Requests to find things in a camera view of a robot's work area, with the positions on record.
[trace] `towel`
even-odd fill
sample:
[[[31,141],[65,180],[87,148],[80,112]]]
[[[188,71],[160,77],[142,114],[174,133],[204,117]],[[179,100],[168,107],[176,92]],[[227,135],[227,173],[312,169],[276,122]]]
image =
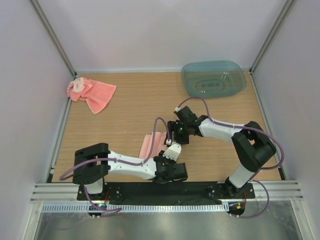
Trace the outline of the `towel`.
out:
[[[116,91],[116,87],[100,81],[79,77],[70,82],[66,95],[73,101],[85,100],[91,111],[97,114],[107,106]]]
[[[154,133],[152,132],[151,135],[145,135],[142,146],[141,146],[139,158],[145,159],[148,156],[150,149],[151,149],[153,134]],[[150,156],[151,158],[158,156],[161,150],[165,151],[168,149],[168,147],[166,145],[164,145],[166,136],[167,136],[167,132],[156,132],[155,133],[154,146],[153,146],[152,154]]]

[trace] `metal frame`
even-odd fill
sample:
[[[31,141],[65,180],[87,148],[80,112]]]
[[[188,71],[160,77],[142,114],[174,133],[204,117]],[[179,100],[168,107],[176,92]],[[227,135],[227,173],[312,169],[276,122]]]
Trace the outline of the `metal frame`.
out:
[[[66,67],[69,69],[72,76],[75,78],[77,73],[73,68],[66,52],[64,51],[59,39],[57,38],[53,28],[51,27],[46,15],[44,14],[41,6],[39,5],[38,0],[29,0],[32,7],[35,10],[35,13],[41,20],[45,30],[47,31],[49,37],[51,38],[53,44],[55,45],[57,51],[59,52],[60,56],[62,57]],[[268,123],[268,118],[266,116],[264,105],[260,99],[260,95],[255,83],[254,72],[258,67],[261,59],[263,58],[266,50],[268,49],[269,45],[273,41],[275,35],[281,28],[282,23],[284,22],[285,18],[287,17],[288,13],[292,9],[296,0],[287,0],[284,4],[282,10],[280,11],[279,16],[277,17],[269,35],[267,36],[266,40],[264,41],[258,55],[256,56],[252,67],[249,69],[250,77],[252,81],[252,85],[254,88],[254,92],[262,113],[263,120],[265,122],[267,131],[271,133],[271,128]],[[163,72],[163,70],[148,70],[147,72]],[[54,146],[54,150],[52,153],[51,164],[48,174],[53,174],[56,161],[58,158],[58,153],[60,150],[60,146],[62,143],[62,138],[64,135],[66,123],[68,120],[68,115],[70,111],[71,101],[68,100],[65,106],[64,114],[61,119],[61,123],[59,126],[59,132],[57,135],[56,143]],[[276,155],[276,160],[279,161],[279,155]],[[271,201],[288,201],[290,200],[292,203],[292,207],[301,231],[301,234],[304,239],[313,239],[312,231],[308,224],[308,218],[306,214],[306,206],[303,199],[302,192],[298,185],[298,182],[295,180],[291,181],[262,181],[262,183],[266,186]],[[248,201],[266,201],[266,193],[264,189],[258,184],[253,182],[253,189],[256,194],[255,199],[248,199]],[[64,206],[80,206],[80,205],[87,205],[86,201],[77,201],[76,197],[78,194],[78,185],[73,183],[38,183],[35,185],[33,190],[33,194],[31,196],[30,204],[29,204],[29,220],[26,225],[24,240],[31,240],[34,238],[38,221],[40,218],[40,213],[43,207],[49,206],[50,204],[54,205],[64,205]]]

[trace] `wooden table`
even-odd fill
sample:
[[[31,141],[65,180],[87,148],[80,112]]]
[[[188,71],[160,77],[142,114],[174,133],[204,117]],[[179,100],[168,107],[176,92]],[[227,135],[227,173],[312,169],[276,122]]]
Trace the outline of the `wooden table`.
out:
[[[244,91],[229,97],[207,98],[210,115],[221,121],[246,124],[258,122],[265,129],[248,72]],[[73,102],[53,175],[53,182],[74,165],[76,150],[108,143],[117,153],[138,157],[146,134],[151,134],[156,117],[176,120],[175,107],[188,98],[179,72],[84,74],[83,77],[116,85],[116,91],[104,110],[94,115],[85,101]],[[205,115],[202,101],[192,99],[186,105],[197,115]],[[165,127],[158,123],[157,131]],[[182,147],[179,163],[185,163],[188,181],[224,181],[239,164],[234,146],[219,139],[190,136]],[[275,164],[270,160],[266,166]],[[260,172],[257,180],[280,180],[277,169]],[[126,175],[107,175],[109,182],[141,182]]]

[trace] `wall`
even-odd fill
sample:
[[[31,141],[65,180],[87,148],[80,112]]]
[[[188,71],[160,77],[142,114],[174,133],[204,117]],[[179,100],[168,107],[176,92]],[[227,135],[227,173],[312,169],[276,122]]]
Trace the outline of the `wall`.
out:
[[[285,0],[39,0],[76,71],[250,68]]]
[[[21,239],[72,80],[27,0],[0,2],[0,239]]]
[[[273,134],[284,145],[284,169],[297,179],[319,235],[320,2],[296,1],[258,66],[258,91]]]

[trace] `pink cloth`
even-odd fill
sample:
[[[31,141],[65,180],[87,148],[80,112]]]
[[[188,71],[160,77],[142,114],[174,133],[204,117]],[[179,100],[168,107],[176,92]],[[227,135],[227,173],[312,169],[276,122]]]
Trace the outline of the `pink cloth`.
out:
[[[73,101],[85,100],[94,114],[101,112],[116,91],[114,85],[80,77],[70,82],[66,95]]]
[[[140,154],[139,154],[139,158],[141,159],[145,159],[151,149],[151,142],[152,142],[152,136],[153,136],[153,132],[151,135],[145,135],[142,146],[141,146],[141,150],[140,150]],[[164,145],[165,139],[166,139],[167,133],[166,132],[156,132],[155,133],[155,138],[154,138],[154,146],[153,146],[153,151],[151,154],[151,158],[158,156],[160,151],[163,150],[167,150],[167,146]]]

